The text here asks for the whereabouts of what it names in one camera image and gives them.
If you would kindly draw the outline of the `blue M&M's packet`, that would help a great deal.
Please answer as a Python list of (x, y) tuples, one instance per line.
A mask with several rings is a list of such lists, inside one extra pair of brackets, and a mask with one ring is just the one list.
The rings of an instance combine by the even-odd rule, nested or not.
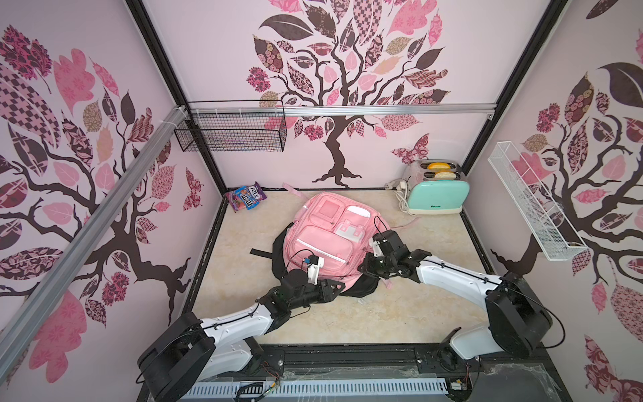
[(243, 186), (235, 190), (236, 195), (244, 202), (245, 209), (254, 209), (259, 205), (248, 189), (249, 186)]

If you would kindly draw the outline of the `aluminium rail back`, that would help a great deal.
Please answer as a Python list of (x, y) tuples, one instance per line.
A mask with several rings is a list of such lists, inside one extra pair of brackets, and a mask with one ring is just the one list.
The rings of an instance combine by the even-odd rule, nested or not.
[(448, 115), (484, 114), (493, 115), (497, 106), (489, 103), (461, 103), (435, 105), (389, 105), (389, 106), (324, 106), (324, 107), (191, 107), (195, 115), (215, 114), (269, 114), (284, 117), (335, 117), (335, 116), (393, 116), (393, 115)]

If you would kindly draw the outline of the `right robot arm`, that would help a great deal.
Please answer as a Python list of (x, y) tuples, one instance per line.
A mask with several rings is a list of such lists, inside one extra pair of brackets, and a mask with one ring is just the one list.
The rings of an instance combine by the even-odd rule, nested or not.
[(381, 279), (402, 277), (437, 286), (482, 308), (487, 321), (453, 330), (448, 349), (462, 360), (504, 352), (528, 358), (553, 325), (549, 311), (524, 279), (512, 273), (495, 276), (453, 266), (416, 250), (397, 256), (368, 253), (359, 271)]

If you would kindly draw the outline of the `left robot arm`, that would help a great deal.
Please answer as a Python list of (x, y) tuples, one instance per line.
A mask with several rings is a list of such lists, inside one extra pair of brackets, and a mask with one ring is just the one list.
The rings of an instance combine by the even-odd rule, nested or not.
[(185, 313), (138, 358), (136, 382), (146, 385), (155, 401), (180, 400), (200, 380), (242, 371), (259, 360), (256, 338), (287, 323), (294, 309), (330, 303), (344, 289), (344, 283), (330, 279), (310, 283), (305, 271), (295, 269), (237, 313), (207, 319)]

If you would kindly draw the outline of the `mint green toaster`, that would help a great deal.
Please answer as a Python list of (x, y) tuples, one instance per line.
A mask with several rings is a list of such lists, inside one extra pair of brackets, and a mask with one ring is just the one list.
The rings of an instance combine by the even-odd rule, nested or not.
[(460, 214), (470, 194), (470, 184), (459, 164), (432, 159), (407, 166), (405, 200), (410, 214)]

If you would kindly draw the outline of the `purple candy packet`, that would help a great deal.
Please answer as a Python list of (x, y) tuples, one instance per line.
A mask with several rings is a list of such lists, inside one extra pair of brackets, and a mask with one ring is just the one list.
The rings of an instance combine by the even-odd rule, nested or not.
[(257, 202), (261, 202), (261, 201), (264, 201), (264, 200), (267, 199), (266, 193), (264, 192), (262, 187), (257, 182), (255, 182), (254, 184), (250, 185), (248, 187), (248, 189), (249, 189), (249, 192), (251, 193), (251, 195), (255, 198), (255, 200)]

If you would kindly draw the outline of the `pink backpack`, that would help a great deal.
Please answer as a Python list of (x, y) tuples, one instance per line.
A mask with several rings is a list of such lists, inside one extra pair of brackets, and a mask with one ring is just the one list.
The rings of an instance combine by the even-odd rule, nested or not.
[(358, 279), (358, 266), (373, 250), (369, 244), (373, 236), (388, 229), (388, 222), (376, 209), (328, 192), (308, 198), (292, 222), (283, 248), (286, 274), (295, 269), (306, 271), (303, 260), (320, 256), (325, 262), (319, 281), (348, 279), (344, 291)]

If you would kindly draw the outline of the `aluminium rail left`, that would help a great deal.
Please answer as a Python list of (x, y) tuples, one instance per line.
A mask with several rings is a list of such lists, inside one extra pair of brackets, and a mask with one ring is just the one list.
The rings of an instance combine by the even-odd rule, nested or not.
[(35, 334), (44, 324), (58, 301), (64, 296), (73, 279), (88, 260), (92, 251), (115, 220), (121, 208), (134, 193), (135, 188), (151, 167), (156, 157), (162, 152), (173, 135), (174, 127), (187, 117), (186, 106), (176, 106), (162, 119), (156, 133), (143, 147), (130, 167), (118, 179), (115, 187), (103, 199), (88, 223), (83, 226), (78, 236), (65, 249), (55, 262), (50, 274), (36, 286), (33, 293), (18, 309), (16, 315), (1, 334), (1, 381), (30, 345)]

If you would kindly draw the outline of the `aluminium rail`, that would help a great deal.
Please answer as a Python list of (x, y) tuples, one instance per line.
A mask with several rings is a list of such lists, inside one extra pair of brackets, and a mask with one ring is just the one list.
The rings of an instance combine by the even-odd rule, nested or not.
[(174, 127), (187, 117), (186, 106), (176, 106), (162, 119), (156, 133), (143, 147), (130, 167), (118, 179), (115, 187), (103, 199), (88, 223), (83, 226), (78, 236), (65, 249), (55, 262), (50, 274), (36, 286), (33, 293), (18, 309), (16, 315), (1, 334), (1, 381), (30, 345), (35, 334), (44, 324), (58, 301), (64, 296), (73, 279), (88, 260), (92, 251), (115, 220), (121, 208), (134, 193), (135, 188), (151, 167), (156, 157), (162, 152), (173, 135)]
[(489, 103), (461, 103), (435, 105), (389, 105), (389, 106), (324, 106), (324, 107), (191, 107), (195, 115), (215, 114), (269, 114), (284, 117), (335, 117), (335, 116), (393, 116), (393, 115), (448, 115), (484, 114), (493, 115), (497, 106)]

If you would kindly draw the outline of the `pink candy packet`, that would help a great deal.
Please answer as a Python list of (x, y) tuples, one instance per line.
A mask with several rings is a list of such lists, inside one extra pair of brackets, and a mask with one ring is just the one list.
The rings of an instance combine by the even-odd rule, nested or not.
[(225, 193), (224, 197), (235, 213), (245, 208), (244, 202), (236, 195), (234, 190)]

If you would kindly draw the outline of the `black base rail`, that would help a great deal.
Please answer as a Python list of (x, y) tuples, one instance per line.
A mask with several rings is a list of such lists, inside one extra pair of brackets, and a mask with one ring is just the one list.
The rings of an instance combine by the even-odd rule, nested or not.
[(357, 396), (327, 401), (569, 401), (549, 354), (527, 359), (493, 353), (470, 361), (447, 361), (435, 343), (263, 346), (263, 360), (242, 373), (202, 382), (439, 378), (448, 395)]

